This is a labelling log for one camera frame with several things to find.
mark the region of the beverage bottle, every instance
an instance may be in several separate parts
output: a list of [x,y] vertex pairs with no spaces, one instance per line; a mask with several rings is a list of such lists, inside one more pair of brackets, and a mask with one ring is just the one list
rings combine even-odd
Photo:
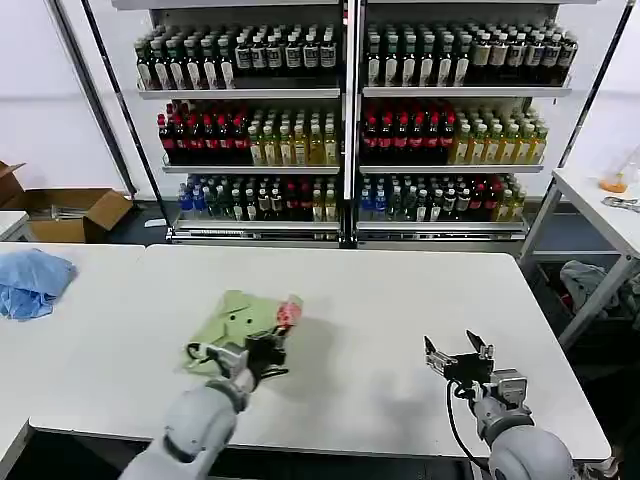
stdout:
[[486,135],[487,126],[484,123],[479,123],[473,137],[469,137],[469,148],[465,159],[467,164],[480,165],[482,163],[482,152],[484,152]]
[[[262,43],[262,37],[260,35],[253,36],[253,44],[251,45],[250,50],[251,64],[253,65],[254,74],[265,75],[267,72],[267,49]],[[260,192],[258,192],[258,205],[260,205]]]
[[498,151],[496,152],[496,162],[501,165],[512,164],[511,157],[518,140],[518,131],[520,128],[517,124],[511,123],[507,127],[507,134],[502,137],[500,145],[498,145]]
[[402,58],[402,86],[413,85],[413,77],[416,68],[416,36],[413,34],[406,37],[406,51]]
[[494,124],[491,127],[491,134],[487,135],[484,143],[485,148],[482,153],[481,163],[485,165],[496,165],[496,154],[498,153],[498,147],[500,146],[500,140],[502,139],[502,125],[499,123]]
[[398,36],[389,35],[387,55],[384,60],[384,86],[392,87],[398,70]]
[[464,34],[460,36],[460,47],[454,58],[452,65],[453,86],[461,87],[464,85],[467,70],[469,69],[469,52],[471,50],[471,35]]
[[422,57],[420,57],[420,78],[418,79],[418,85],[426,87],[435,83],[433,81],[433,44],[436,37],[431,34],[425,34],[423,40],[424,51]]
[[224,84],[228,89],[236,88],[233,78],[233,65],[231,65],[231,56],[229,55],[229,37],[223,35],[218,40],[218,49],[220,51],[220,70]]
[[160,86],[151,75],[151,61],[147,52],[147,42],[145,40],[136,40],[133,46],[138,57],[136,68],[138,69],[142,86],[145,90],[158,90]]
[[236,38],[236,73],[239,77],[248,76],[251,72],[251,49],[244,35]]
[[529,149],[529,156],[527,158],[527,163],[529,165],[540,164],[544,149],[547,146],[547,133],[549,133],[549,129],[547,127],[538,127],[537,130],[537,135],[532,141],[531,148]]
[[471,127],[469,124],[463,124],[460,126],[458,136],[453,141],[453,146],[449,151],[449,164],[450,165],[465,165],[467,151],[469,149],[469,132]]
[[486,82],[487,64],[491,53],[490,38],[491,34],[489,33],[483,33],[476,37],[473,45],[470,71],[467,73],[467,83],[481,84]]
[[576,36],[572,32],[566,32],[560,48],[560,54],[558,55],[558,62],[556,63],[556,68],[551,78],[552,85],[564,85],[567,75],[569,74],[569,68],[571,68],[577,52],[578,42]]
[[539,80],[539,67],[544,55],[544,35],[538,34],[533,43],[527,45],[524,57],[524,77],[529,83],[537,83]]
[[451,52],[453,51],[453,35],[444,35],[442,51],[438,55],[438,87],[446,87],[451,71]]
[[151,51],[153,52],[153,58],[150,62],[150,66],[153,67],[155,75],[158,78],[158,85],[161,90],[171,90],[171,80],[169,77],[169,71],[165,65],[164,52],[162,51],[162,41],[152,40]]
[[294,147],[296,165],[307,165],[309,158],[309,142],[307,141],[307,136],[304,133],[304,128],[302,125],[296,125],[293,131],[295,134]]
[[441,189],[436,188],[433,193],[433,202],[431,203],[431,212],[429,215],[430,222],[436,222],[440,217],[440,211],[444,204],[443,192]]
[[335,127],[333,123],[327,123],[324,127],[324,153],[327,165],[338,165]]
[[551,40],[544,47],[544,54],[540,61],[540,83],[551,85],[555,77],[556,65],[562,49],[560,45],[560,34],[551,36]]
[[302,47],[304,68],[308,74],[315,74],[320,64],[320,48],[314,34],[305,37],[306,43]]
[[507,59],[507,51],[509,46],[507,45],[506,33],[498,35],[491,44],[491,53],[489,54],[489,65],[487,67],[487,79],[494,84],[500,84],[502,81],[502,69]]

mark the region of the bottle label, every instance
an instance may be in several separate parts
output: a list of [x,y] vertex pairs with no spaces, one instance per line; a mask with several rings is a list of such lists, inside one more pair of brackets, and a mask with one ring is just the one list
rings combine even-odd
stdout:
[[494,67],[501,67],[504,65],[504,62],[507,58],[507,50],[509,49],[506,45],[494,45],[491,47],[491,55],[489,56],[489,64]]
[[304,165],[306,163],[306,159],[305,159],[305,148],[304,145],[298,145],[296,144],[296,164],[298,165]]
[[336,144],[335,143],[326,143],[324,146],[324,151],[327,156],[327,165],[337,165],[336,161]]
[[240,70],[251,68],[251,52],[248,48],[236,48],[236,63]]
[[320,65],[322,68],[333,68],[336,66],[336,46],[322,46],[320,48]]
[[282,67],[282,50],[280,50],[280,47],[267,48],[267,63],[269,68]]
[[461,58],[456,63],[456,73],[453,78],[453,86],[461,87],[464,84],[464,77],[467,75],[467,68],[469,68],[469,60]]
[[251,158],[253,158],[254,165],[262,165],[262,152],[258,145],[251,145]]
[[420,82],[421,87],[426,87],[431,78],[431,70],[433,69],[433,59],[425,58],[420,64]]
[[458,143],[458,148],[456,148],[456,159],[454,164],[463,165],[464,158],[467,156],[467,150],[469,149],[469,144],[467,142]]
[[209,82],[209,88],[214,89],[218,86],[218,79],[216,78],[216,68],[212,62],[204,63],[204,73],[207,76],[207,82]]
[[438,68],[438,87],[447,86],[449,70],[451,70],[451,60],[449,60],[448,58],[443,58],[442,60],[440,60],[440,67]]
[[416,210],[416,222],[424,222],[424,217],[427,215],[427,207],[418,207]]
[[429,221],[435,222],[436,220],[438,220],[439,216],[440,216],[440,207],[438,206],[431,207],[431,217],[429,218]]
[[145,90],[151,90],[151,86],[153,85],[151,81],[151,72],[149,72],[149,67],[144,63],[138,64],[138,73],[140,74],[140,80],[142,80],[142,85]]
[[416,68],[416,61],[413,58],[407,58],[402,65],[402,86],[409,87],[413,80],[413,71]]
[[524,64],[527,67],[537,67],[542,60],[542,54],[544,53],[544,47],[536,47],[529,45],[527,47],[527,53],[525,56]]
[[302,66],[302,59],[300,58],[299,47],[287,47],[285,48],[285,56],[287,60],[287,67],[299,68]]
[[319,64],[318,47],[305,46],[302,49],[302,55],[305,68],[316,68]]
[[511,155],[513,155],[513,149],[515,148],[515,143],[505,143],[504,150],[502,150],[502,158],[500,159],[500,163],[502,165],[509,165],[513,162],[511,161]]
[[160,80],[160,85],[163,90],[171,90],[171,82],[169,81],[169,75],[167,74],[167,67],[165,67],[161,63],[156,63],[154,65],[156,69],[156,73],[158,74],[158,80]]
[[489,62],[491,47],[489,45],[477,45],[473,52],[473,64],[484,67]]
[[274,145],[265,145],[264,155],[267,157],[267,165],[276,164],[276,148]]
[[178,90],[186,90],[187,85],[184,81],[184,76],[182,75],[182,68],[177,63],[172,63],[170,65],[171,73],[173,74],[173,80],[176,82],[176,88]]
[[369,85],[378,84],[378,75],[380,73],[380,60],[373,58],[369,60]]
[[507,54],[506,64],[510,67],[519,67],[524,60],[524,45],[512,45]]
[[384,66],[385,87],[393,86],[393,79],[396,76],[397,68],[398,68],[398,61],[395,58],[390,58],[385,62],[385,66]]
[[253,68],[257,68],[257,69],[266,68],[267,63],[265,62],[264,57],[265,57],[264,47],[252,48],[251,61],[253,63]]
[[285,165],[293,164],[293,156],[291,155],[291,147],[288,143],[280,144],[280,154],[282,155],[282,163]]

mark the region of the bottle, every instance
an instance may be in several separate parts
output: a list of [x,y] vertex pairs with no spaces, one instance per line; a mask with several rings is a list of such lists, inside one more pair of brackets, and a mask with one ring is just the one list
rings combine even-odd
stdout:
[[465,165],[467,150],[469,149],[469,132],[471,126],[469,124],[463,124],[460,126],[460,132],[453,141],[453,147],[449,151],[449,164],[450,165]]
[[497,163],[501,165],[510,165],[511,163],[513,163],[511,157],[516,146],[519,130],[520,128],[517,124],[509,124],[509,126],[507,127],[507,134],[502,137],[500,145],[498,146],[498,151],[496,152]]
[[302,125],[296,125],[293,131],[295,134],[294,147],[296,165],[307,165],[309,158],[309,143],[307,142],[307,136],[304,133]]
[[496,123],[491,128],[491,134],[487,135],[484,143],[485,148],[482,153],[481,163],[485,165],[496,165],[496,154],[498,153],[498,147],[500,146],[500,140],[502,139],[502,125]]
[[218,40],[218,49],[220,50],[220,70],[224,78],[224,84],[227,89],[236,88],[233,78],[233,66],[231,65],[231,57],[229,56],[229,37],[226,35]]
[[551,85],[553,83],[556,65],[562,47],[560,46],[561,35],[556,33],[551,36],[551,40],[544,47],[544,55],[540,61],[540,83]]
[[431,34],[425,34],[423,36],[424,40],[424,52],[422,53],[422,57],[420,58],[420,78],[418,80],[418,85],[421,87],[426,87],[428,85],[432,85],[433,82],[433,43],[436,40],[436,37]]
[[489,55],[491,53],[491,45],[489,45],[490,38],[491,34],[489,33],[483,33],[479,38],[476,37],[467,83],[485,83],[487,63],[489,62]]
[[438,56],[438,87],[446,87],[451,71],[451,52],[453,51],[453,35],[444,35],[442,51]]
[[389,35],[388,41],[387,56],[384,61],[384,86],[392,87],[398,70],[398,36]]
[[504,68],[507,59],[507,50],[509,49],[507,37],[508,35],[506,33],[501,33],[491,45],[487,77],[489,82],[493,84],[500,84],[502,80],[502,69]]
[[524,57],[524,77],[529,83],[537,83],[539,80],[538,69],[545,51],[543,40],[544,35],[540,33],[536,36],[535,42],[527,46]]
[[416,36],[407,35],[406,52],[402,59],[402,86],[410,87],[413,85],[413,77],[416,68]]
[[471,35],[464,34],[460,37],[460,49],[455,58],[453,66],[453,86],[464,85],[467,70],[469,68],[469,51],[471,50]]
[[336,136],[333,123],[327,123],[324,127],[324,153],[327,165],[338,165],[336,156]]
[[469,137],[469,148],[467,150],[466,162],[469,165],[480,165],[482,163],[482,152],[484,152],[484,140],[487,135],[487,126],[479,123],[473,137]]
[[316,42],[315,35],[309,34],[305,37],[306,43],[302,47],[302,58],[304,68],[307,73],[315,74],[320,64],[320,49]]
[[[250,50],[253,71],[256,75],[265,75],[267,72],[267,50],[262,43],[262,37],[260,35],[253,36],[253,44],[251,45]],[[260,192],[258,192],[258,205],[260,205]]]

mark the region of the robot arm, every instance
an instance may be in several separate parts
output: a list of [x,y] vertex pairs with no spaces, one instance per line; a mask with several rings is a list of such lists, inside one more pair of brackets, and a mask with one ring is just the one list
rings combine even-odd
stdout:
[[[493,370],[492,345],[467,332],[476,353],[449,356],[437,351],[425,337],[427,364],[449,381],[447,407],[456,440],[471,461],[495,480],[570,480],[573,462],[566,445],[550,432],[534,426],[524,404],[527,379],[517,370]],[[458,436],[451,410],[451,390],[466,399],[476,417],[478,436],[491,454],[481,464]]]

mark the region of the metal shelf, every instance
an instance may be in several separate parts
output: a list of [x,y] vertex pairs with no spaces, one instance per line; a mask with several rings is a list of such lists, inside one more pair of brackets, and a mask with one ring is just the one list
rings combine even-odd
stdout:
[[388,97],[566,97],[567,87],[364,87],[367,98]]
[[198,174],[220,174],[220,175],[337,175],[340,173],[339,166],[317,166],[317,167],[257,167],[254,165],[164,165],[162,171],[165,173],[198,173]]
[[339,98],[340,88],[236,88],[229,90],[147,90],[144,100],[250,100],[273,98]]
[[339,0],[111,0],[117,10],[337,5]]
[[537,173],[542,165],[360,165],[360,173]]

